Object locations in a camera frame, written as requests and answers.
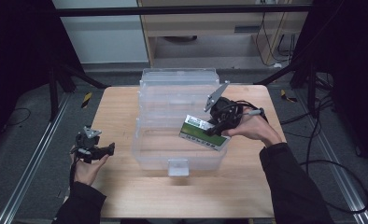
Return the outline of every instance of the white wall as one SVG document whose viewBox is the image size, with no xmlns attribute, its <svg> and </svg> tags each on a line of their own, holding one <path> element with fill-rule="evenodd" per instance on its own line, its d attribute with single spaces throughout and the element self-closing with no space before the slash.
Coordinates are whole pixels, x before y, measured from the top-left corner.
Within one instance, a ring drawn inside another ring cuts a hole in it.
<svg viewBox="0 0 368 224">
<path fill-rule="evenodd" d="M 56 8 L 137 7 L 136 0 L 53 0 Z M 81 63 L 147 63 L 139 16 L 62 18 Z"/>
</svg>

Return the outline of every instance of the person's right hand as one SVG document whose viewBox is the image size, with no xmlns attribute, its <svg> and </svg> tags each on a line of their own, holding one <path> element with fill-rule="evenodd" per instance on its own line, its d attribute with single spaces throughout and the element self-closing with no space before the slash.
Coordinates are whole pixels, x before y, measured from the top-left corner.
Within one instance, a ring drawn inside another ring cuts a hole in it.
<svg viewBox="0 0 368 224">
<path fill-rule="evenodd" d="M 246 114 L 251 109 L 249 107 L 244 108 L 244 115 L 239 125 L 230 130 L 225 130 L 222 135 L 235 136 L 243 135 L 249 139 L 261 140 L 266 147 L 281 143 L 282 139 L 280 135 L 263 119 L 260 115 L 248 115 Z"/>
</svg>

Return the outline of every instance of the black sleeve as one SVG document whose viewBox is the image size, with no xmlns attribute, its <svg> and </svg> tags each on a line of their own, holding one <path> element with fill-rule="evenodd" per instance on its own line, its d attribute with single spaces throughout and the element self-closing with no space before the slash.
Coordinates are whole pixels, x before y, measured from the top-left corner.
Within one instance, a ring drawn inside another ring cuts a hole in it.
<svg viewBox="0 0 368 224">
<path fill-rule="evenodd" d="M 260 152 L 277 223 L 333 223 L 318 187 L 286 143 Z"/>
<path fill-rule="evenodd" d="M 75 182 L 70 196 L 59 209 L 52 224 L 100 223 L 100 211 L 106 196 L 91 186 Z"/>
</svg>

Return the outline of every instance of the wooden desk panel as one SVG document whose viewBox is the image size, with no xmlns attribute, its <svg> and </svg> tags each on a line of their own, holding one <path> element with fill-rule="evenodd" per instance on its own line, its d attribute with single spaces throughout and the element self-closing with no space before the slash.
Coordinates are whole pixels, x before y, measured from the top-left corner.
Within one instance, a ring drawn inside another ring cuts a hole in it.
<svg viewBox="0 0 368 224">
<path fill-rule="evenodd" d="M 116 143 L 115 155 L 95 183 L 107 195 L 102 217 L 272 217 L 269 186 L 262 170 L 261 142 L 234 137 L 216 171 L 190 171 L 168 177 L 167 171 L 141 170 L 131 144 L 137 117 L 138 87 L 107 88 L 92 127 L 103 131 L 99 145 Z M 284 137 L 264 86 L 231 85 L 224 96 L 263 107 Z"/>
</svg>

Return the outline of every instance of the clear plastic box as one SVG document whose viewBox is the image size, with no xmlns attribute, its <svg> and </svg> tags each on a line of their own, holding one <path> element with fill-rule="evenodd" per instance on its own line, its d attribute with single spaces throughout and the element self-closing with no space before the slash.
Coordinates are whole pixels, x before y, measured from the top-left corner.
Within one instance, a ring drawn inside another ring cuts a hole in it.
<svg viewBox="0 0 368 224">
<path fill-rule="evenodd" d="M 168 170 L 185 175 L 190 170 L 219 168 L 227 148 L 215 151 L 180 138 L 187 115 L 209 120 L 207 95 L 219 87 L 215 69 L 145 69 L 138 93 L 139 117 L 132 152 L 145 170 Z"/>
</svg>

